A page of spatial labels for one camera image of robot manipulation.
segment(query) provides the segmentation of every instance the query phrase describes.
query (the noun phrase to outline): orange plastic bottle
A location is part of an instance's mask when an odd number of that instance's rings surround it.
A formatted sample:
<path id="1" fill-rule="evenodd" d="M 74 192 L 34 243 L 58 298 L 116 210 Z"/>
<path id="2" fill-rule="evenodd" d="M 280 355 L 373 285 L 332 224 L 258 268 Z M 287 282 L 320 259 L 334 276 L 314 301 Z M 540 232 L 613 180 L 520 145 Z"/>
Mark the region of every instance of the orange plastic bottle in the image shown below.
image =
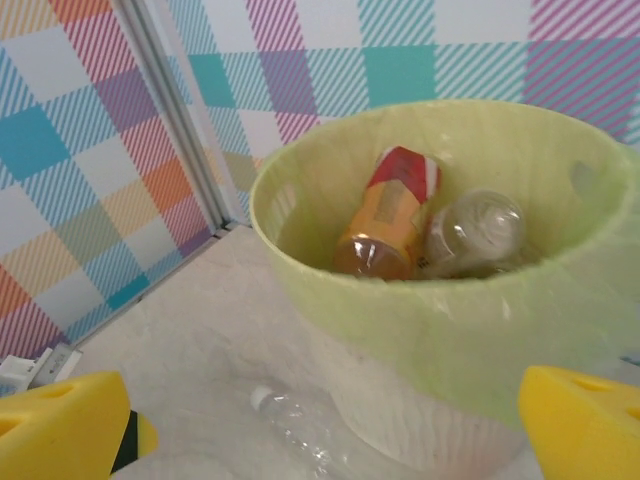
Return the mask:
<path id="1" fill-rule="evenodd" d="M 362 207 L 338 240 L 335 271 L 384 280 L 413 278 L 428 200 L 440 178 L 433 158 L 404 147 L 387 150 L 367 185 Z"/>

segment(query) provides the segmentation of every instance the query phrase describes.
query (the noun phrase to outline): clear plastic bottle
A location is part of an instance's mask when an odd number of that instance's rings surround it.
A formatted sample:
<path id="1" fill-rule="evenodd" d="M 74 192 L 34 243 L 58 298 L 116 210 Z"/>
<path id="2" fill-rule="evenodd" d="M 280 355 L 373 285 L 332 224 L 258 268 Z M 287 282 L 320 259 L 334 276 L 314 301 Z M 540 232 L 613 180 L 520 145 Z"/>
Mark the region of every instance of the clear plastic bottle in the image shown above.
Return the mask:
<path id="1" fill-rule="evenodd" d="M 419 276 L 451 278 L 492 265 L 509 271 L 508 259 L 522 247 L 524 237 L 522 211 L 513 200 L 492 190 L 471 191 L 429 222 L 426 266 Z"/>
<path id="2" fill-rule="evenodd" d="M 418 480 L 423 475 L 361 440 L 324 402 L 259 386 L 251 406 L 296 448 L 319 477 L 336 480 Z"/>
<path id="3" fill-rule="evenodd" d="M 362 207 L 338 240 L 334 269 L 356 277 L 411 279 L 440 176 L 432 157 L 403 147 L 385 151 Z"/>

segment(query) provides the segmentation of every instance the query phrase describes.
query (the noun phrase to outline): bin rim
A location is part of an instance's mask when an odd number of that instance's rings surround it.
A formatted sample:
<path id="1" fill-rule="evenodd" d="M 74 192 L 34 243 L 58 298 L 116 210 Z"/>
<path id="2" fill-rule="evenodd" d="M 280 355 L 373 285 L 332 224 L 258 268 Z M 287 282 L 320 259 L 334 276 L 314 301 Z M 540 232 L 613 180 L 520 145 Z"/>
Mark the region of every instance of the bin rim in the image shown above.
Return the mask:
<path id="1" fill-rule="evenodd" d="M 620 168 L 626 170 L 625 175 L 625 191 L 619 202 L 618 209 L 615 213 L 613 213 L 602 225 L 596 227 L 595 231 L 590 235 L 590 237 L 584 242 L 579 243 L 573 247 L 570 247 L 558 255 L 554 255 L 553 257 L 544 258 L 541 262 L 526 266 L 522 269 L 515 270 L 513 272 L 506 272 L 500 275 L 495 275 L 493 277 L 485 278 L 485 279 L 477 279 L 477 278 L 463 278 L 463 279 L 442 279 L 442 280 L 392 280 L 392 281 L 384 281 L 378 278 L 356 278 L 353 275 L 335 273 L 329 270 L 323 270 L 320 268 L 315 268 L 309 266 L 292 256 L 283 252 L 278 246 L 272 242 L 266 233 L 263 231 L 260 226 L 260 222 L 256 218 L 255 214 L 255 193 L 260 188 L 260 184 L 263 182 L 264 178 L 268 174 L 269 170 L 273 168 L 278 158 L 285 156 L 289 151 L 296 148 L 296 146 L 303 140 L 308 139 L 310 136 L 320 136 L 323 135 L 324 132 L 331 131 L 333 129 L 339 128 L 340 124 L 348 123 L 354 121 L 354 119 L 374 116 L 381 111 L 384 110 L 394 110 L 394 109 L 402 109 L 406 107 L 419 107 L 419 106 L 431 106 L 431 105 L 444 105 L 447 104 L 494 104 L 494 105 L 502 105 L 508 108 L 522 109 L 526 110 L 538 110 L 543 111 L 552 116 L 563 117 L 565 120 L 579 124 L 582 127 L 586 127 L 587 130 L 590 131 L 591 134 L 599 136 L 601 139 L 605 140 L 607 143 L 611 144 L 613 151 L 619 151 L 618 155 L 618 163 Z M 534 277 L 537 275 L 545 275 L 546 272 L 552 271 L 557 263 L 560 264 L 569 264 L 576 257 L 581 257 L 583 255 L 587 255 L 588 252 L 593 248 L 594 245 L 598 245 L 606 241 L 606 238 L 610 235 L 610 232 L 616 231 L 619 227 L 621 227 L 628 215 L 627 212 L 630 212 L 632 209 L 632 205 L 634 202 L 634 189 L 632 188 L 636 182 L 636 175 L 633 171 L 633 166 L 631 163 L 631 154 L 633 150 L 631 147 L 624 145 L 618 142 L 615 138 L 609 135 L 604 130 L 601 130 L 583 120 L 571 117 L 569 115 L 565 115 L 560 112 L 556 112 L 554 110 L 549 110 L 547 108 L 538 107 L 535 105 L 528 105 L 523 103 L 515 103 L 515 102 L 507 102 L 503 100 L 482 100 L 482 99 L 440 99 L 440 100 L 426 100 L 420 102 L 410 102 L 410 103 L 400 103 L 394 105 L 386 105 L 382 107 L 377 107 L 369 110 L 365 110 L 363 112 L 356 113 L 354 115 L 350 115 L 347 117 L 337 118 L 332 120 L 331 122 L 317 125 L 313 127 L 312 130 L 304 133 L 296 140 L 284 145 L 283 147 L 275 150 L 271 154 L 267 156 L 265 159 L 256 180 L 251 187 L 250 198 L 249 198 L 249 215 L 250 221 L 253 229 L 258 233 L 258 236 L 262 239 L 262 241 L 267 245 L 267 247 L 278 257 L 284 259 L 292 267 L 295 267 L 302 272 L 306 272 L 308 274 L 324 277 L 327 280 L 331 280 L 333 282 L 337 282 L 338 284 L 342 284 L 345 287 L 358 287 L 358 288 L 378 288 L 384 287 L 385 289 L 391 289 L 392 291 L 415 291 L 415 290 L 430 290 L 430 289 L 441 289 L 444 286 L 448 288 L 454 288 L 456 290 L 466 290 L 471 288 L 476 288 L 479 286 L 483 287 L 499 287 L 505 283 L 511 283 L 514 281 L 522 282 L 523 277 Z"/>

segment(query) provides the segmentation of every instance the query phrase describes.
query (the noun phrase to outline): white bottle cap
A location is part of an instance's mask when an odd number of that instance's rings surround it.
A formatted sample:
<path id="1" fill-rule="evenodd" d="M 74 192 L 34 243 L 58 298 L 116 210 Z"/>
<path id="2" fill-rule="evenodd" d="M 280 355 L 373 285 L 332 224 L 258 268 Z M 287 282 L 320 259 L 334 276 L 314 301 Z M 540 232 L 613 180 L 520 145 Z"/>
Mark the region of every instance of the white bottle cap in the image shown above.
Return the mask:
<path id="1" fill-rule="evenodd" d="M 262 401 L 271 394 L 273 394 L 273 390 L 266 385 L 260 385 L 259 387 L 256 387 L 256 389 L 251 394 L 251 399 L 249 400 L 253 409 L 256 412 L 260 410 Z"/>

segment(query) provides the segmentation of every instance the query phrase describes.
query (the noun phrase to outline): checkered backdrop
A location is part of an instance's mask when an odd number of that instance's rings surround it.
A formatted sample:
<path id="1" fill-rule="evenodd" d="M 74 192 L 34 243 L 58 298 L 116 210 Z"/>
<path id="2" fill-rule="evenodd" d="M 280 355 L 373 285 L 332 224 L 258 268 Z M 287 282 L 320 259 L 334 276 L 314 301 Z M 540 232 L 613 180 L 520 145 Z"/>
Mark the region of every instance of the checkered backdrop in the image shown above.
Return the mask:
<path id="1" fill-rule="evenodd" d="M 640 147 L 640 0 L 148 0 L 165 2 L 171 61 L 199 87 L 177 71 L 185 101 L 206 109 L 194 119 L 213 124 L 245 213 L 267 154 L 391 103 L 530 103 Z"/>
<path id="2" fill-rule="evenodd" d="M 211 235 L 108 0 L 0 0 L 0 359 L 75 342 Z"/>

